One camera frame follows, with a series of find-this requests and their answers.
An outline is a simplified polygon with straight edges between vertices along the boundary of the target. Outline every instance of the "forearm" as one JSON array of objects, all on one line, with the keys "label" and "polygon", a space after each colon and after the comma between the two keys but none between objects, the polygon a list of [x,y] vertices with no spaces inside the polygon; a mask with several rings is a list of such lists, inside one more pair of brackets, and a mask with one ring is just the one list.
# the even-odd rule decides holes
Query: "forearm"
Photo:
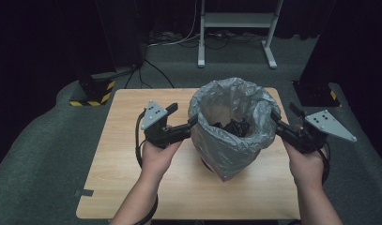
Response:
[{"label": "forearm", "polygon": [[112,225],[133,225],[143,219],[152,209],[158,194],[161,178],[142,175],[127,195],[112,219]]},{"label": "forearm", "polygon": [[298,187],[298,205],[303,225],[343,224],[322,187]]}]

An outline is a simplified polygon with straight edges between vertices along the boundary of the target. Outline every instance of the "white metal stand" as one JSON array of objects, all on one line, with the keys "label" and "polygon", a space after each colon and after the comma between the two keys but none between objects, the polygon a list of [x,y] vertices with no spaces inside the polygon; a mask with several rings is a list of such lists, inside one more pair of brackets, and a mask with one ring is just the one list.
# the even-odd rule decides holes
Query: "white metal stand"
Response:
[{"label": "white metal stand", "polygon": [[277,68],[278,65],[270,50],[270,43],[275,32],[276,24],[279,20],[283,0],[278,0],[275,12],[273,13],[211,13],[205,12],[205,1],[202,0],[200,18],[200,41],[197,66],[203,68],[205,61],[205,28],[206,27],[259,27],[269,28],[267,40],[263,40],[262,46],[267,57],[270,68]]}]

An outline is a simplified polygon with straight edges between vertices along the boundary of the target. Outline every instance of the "gray carpet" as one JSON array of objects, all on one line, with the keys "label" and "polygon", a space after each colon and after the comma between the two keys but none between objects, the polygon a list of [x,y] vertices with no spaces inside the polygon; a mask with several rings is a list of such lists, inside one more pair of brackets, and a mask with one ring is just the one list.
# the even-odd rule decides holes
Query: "gray carpet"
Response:
[{"label": "gray carpet", "polygon": [[[299,105],[291,84],[298,80],[315,39],[305,41],[274,38],[272,51],[277,69],[269,69],[259,42],[230,43],[221,50],[206,50],[206,67],[197,67],[197,48],[157,46],[147,50],[146,59],[165,72],[175,87],[200,87],[212,80],[240,77],[278,90],[284,106]],[[210,47],[222,42],[209,40]],[[96,75],[105,77],[112,73]],[[153,67],[144,64],[143,81],[153,88],[170,84]],[[116,79],[114,91],[124,88],[129,76]],[[70,107],[76,83],[58,94],[53,109],[36,118],[18,137],[0,166],[0,225],[10,224],[107,224],[107,219],[78,219],[79,197],[75,191],[85,179],[108,114],[112,98],[99,107]],[[355,136],[357,143],[329,137],[331,172],[325,190],[344,224],[382,224],[382,160],[347,105],[341,87],[331,88],[342,103],[328,109]],[[128,88],[141,85],[138,71]],[[303,108],[315,113],[323,108]],[[299,120],[286,111],[290,123]]]}]

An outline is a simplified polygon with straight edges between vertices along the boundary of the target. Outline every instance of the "dark background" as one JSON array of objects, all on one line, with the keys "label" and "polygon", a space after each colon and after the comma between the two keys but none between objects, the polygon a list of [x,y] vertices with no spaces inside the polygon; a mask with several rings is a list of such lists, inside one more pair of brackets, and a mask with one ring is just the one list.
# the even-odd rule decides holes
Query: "dark background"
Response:
[{"label": "dark background", "polygon": [[[91,75],[142,64],[142,49],[136,45],[143,41],[126,46],[117,37],[134,43],[135,30],[190,31],[193,1],[144,0],[137,6],[133,1],[113,1],[123,13],[114,7],[112,14],[102,10],[109,8],[107,2],[97,1],[99,11],[94,1],[0,1],[0,162],[21,131],[55,105],[64,86],[78,79],[76,67]],[[252,0],[244,5],[207,2],[212,11],[267,11],[276,5]],[[334,1],[284,1],[275,36],[317,37],[333,6]],[[112,17],[102,20],[101,14]],[[127,29],[107,36],[115,32],[106,24],[115,16],[128,22]],[[145,35],[135,35],[145,40]],[[316,71],[303,76],[307,81],[322,78],[341,85],[382,157],[382,1],[337,1],[311,61]]]}]

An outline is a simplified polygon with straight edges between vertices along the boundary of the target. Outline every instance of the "hand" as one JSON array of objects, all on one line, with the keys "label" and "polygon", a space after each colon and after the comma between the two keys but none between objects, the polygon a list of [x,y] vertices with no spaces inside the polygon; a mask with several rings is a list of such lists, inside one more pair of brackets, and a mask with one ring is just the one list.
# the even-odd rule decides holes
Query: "hand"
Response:
[{"label": "hand", "polygon": [[146,141],[142,152],[141,176],[160,181],[170,167],[173,156],[181,144],[182,142],[175,142],[165,149],[161,149]]},{"label": "hand", "polygon": [[290,143],[283,141],[284,147],[290,157],[290,172],[294,176],[299,188],[322,187],[323,161],[318,152],[301,154]]}]

